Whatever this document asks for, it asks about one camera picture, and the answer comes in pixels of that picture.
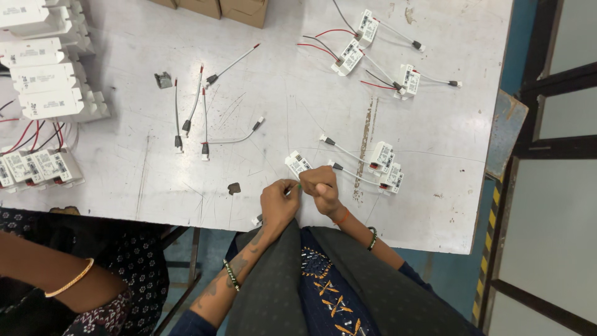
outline hand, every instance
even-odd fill
[[[331,166],[321,166],[317,169],[306,170],[299,174],[303,190],[313,196],[315,206],[322,215],[330,217],[332,221],[341,221],[346,215],[346,208],[338,199],[338,185],[336,174]]]
[[[261,211],[263,212],[263,235],[270,242],[284,232],[288,223],[300,207],[300,185],[294,180],[281,179],[263,190]]]

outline forearm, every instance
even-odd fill
[[[340,208],[330,215],[333,221],[341,221],[346,216],[346,207],[340,206]],[[345,221],[338,224],[338,227],[342,232],[348,234],[362,246],[369,248],[371,241],[373,240],[373,232],[369,230],[363,223],[361,223],[356,217],[352,215],[352,212],[348,215]],[[385,244],[382,239],[378,236],[371,253],[376,257],[380,258],[386,264],[392,266],[394,269],[399,269],[404,264],[404,259],[398,255],[390,246]]]
[[[88,261],[0,232],[0,274],[54,292],[76,278]],[[93,266],[68,290],[56,296],[76,313],[101,307],[127,285],[119,277]]]
[[[229,265],[242,285],[245,279],[270,245],[270,239],[264,237],[263,229],[259,230],[255,238],[247,244]],[[223,268],[207,287],[199,294],[190,309],[203,317],[212,326],[219,328],[222,321],[232,307],[237,291],[232,284],[228,272]]]

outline cardboard box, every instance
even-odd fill
[[[222,15],[247,25],[263,28],[268,0],[220,0]]]
[[[218,0],[178,0],[179,7],[211,16],[220,20],[220,2]]]
[[[176,1],[175,0],[149,0],[155,2],[156,4],[160,4],[166,7],[170,7],[172,9],[176,9]]]

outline blue floor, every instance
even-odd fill
[[[510,34],[500,83],[500,88],[510,95],[514,95],[521,86],[522,72],[527,58],[537,2],[538,0],[514,0]],[[440,297],[450,303],[467,319],[472,315],[494,186],[495,182],[493,181],[484,182],[473,250],[470,255],[395,249],[421,275],[423,280],[431,283]],[[181,236],[175,245],[165,251],[166,260],[188,261],[192,236],[192,230]],[[221,260],[224,258],[233,237],[234,233],[230,231],[201,230],[198,261],[202,264],[203,278],[189,296],[189,299],[183,304],[180,312],[190,306],[197,295],[220,271]],[[170,268],[169,272],[171,283],[186,283],[188,280],[188,269]],[[162,318],[165,317],[185,290],[181,286],[171,286]],[[162,335],[167,335],[177,320],[178,316],[168,325]],[[225,333],[226,324],[227,320],[220,328],[218,335]]]

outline black wire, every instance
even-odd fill
[[[16,100],[16,99],[13,99],[13,100],[9,101],[8,103],[4,104],[4,106],[0,108],[0,112],[2,112],[2,110],[3,110],[3,109],[6,107],[6,106],[8,106],[8,105],[12,104],[12,103],[13,103],[15,100]]]
[[[367,73],[368,73],[368,74],[370,74],[371,76],[375,77],[375,78],[376,78],[378,81],[382,82],[383,84],[385,84],[385,85],[387,85],[387,86],[394,87],[394,85],[388,84],[388,83],[386,83],[386,82],[382,81],[381,79],[379,79],[379,77],[378,77],[378,76],[375,76],[374,74],[372,74],[371,72],[369,72],[369,70],[365,70],[365,71],[367,71]]]
[[[42,121],[41,125],[39,125],[39,129],[41,129],[44,126],[44,124],[45,124],[45,120]],[[20,146],[18,146],[17,148],[15,148],[14,150],[12,150],[11,152],[18,151],[19,148],[27,145],[27,143],[29,143],[29,141],[33,140],[33,138],[35,138],[35,134],[32,135],[31,138],[29,138],[29,140],[25,141],[23,144],[21,144]]]
[[[340,7],[338,7],[338,4],[336,4],[336,0],[332,0],[334,1],[334,5],[336,5],[336,8],[338,8],[338,13],[340,13],[340,16],[342,16],[342,20],[344,20],[344,22],[346,23],[346,25],[348,25],[348,28],[350,28],[350,30],[352,30],[353,33],[355,33],[355,35],[358,35],[354,29],[352,29],[352,27],[348,24],[348,21],[346,21],[346,19],[344,18],[344,15],[342,15],[342,12],[340,11]]]
[[[49,143],[49,142],[50,142],[50,140],[54,139],[54,137],[55,137],[55,136],[57,136],[57,137],[58,137],[58,141],[60,141],[60,135],[58,135],[58,132],[59,132],[59,130],[61,130],[61,129],[62,129],[62,127],[64,127],[64,125],[66,125],[66,123],[62,123],[62,126],[60,126],[60,128],[59,128],[59,129],[56,129],[56,125],[55,125],[54,123],[52,123],[52,126],[54,126],[54,130],[56,131],[56,133],[55,133],[53,136],[51,136],[51,137],[50,137],[50,138],[49,138],[49,139],[48,139],[46,142],[44,142],[44,144],[43,144],[43,145],[39,146],[39,148],[38,148],[38,149],[36,149],[36,150],[35,150],[35,152],[37,152],[37,151],[39,151],[40,149],[42,149],[42,148],[43,148],[43,147],[46,145],[46,143]]]
[[[328,51],[329,51],[329,52],[330,52],[332,55],[334,55],[334,57],[335,57],[337,60],[340,60],[340,59],[338,58],[338,56],[336,56],[336,54],[334,54],[334,52],[333,52],[333,51],[331,51],[331,50],[330,50],[330,48],[328,48],[328,46],[327,46],[327,45],[325,45],[323,42],[321,42],[319,39],[317,39],[317,38],[314,38],[314,37],[311,37],[311,36],[306,36],[306,35],[303,35],[303,37],[306,37],[306,38],[312,38],[312,39],[316,40],[317,42],[321,43],[321,45],[323,45],[323,46],[324,46],[324,47],[325,47],[325,48],[326,48],[326,49],[327,49],[327,50],[328,50]]]

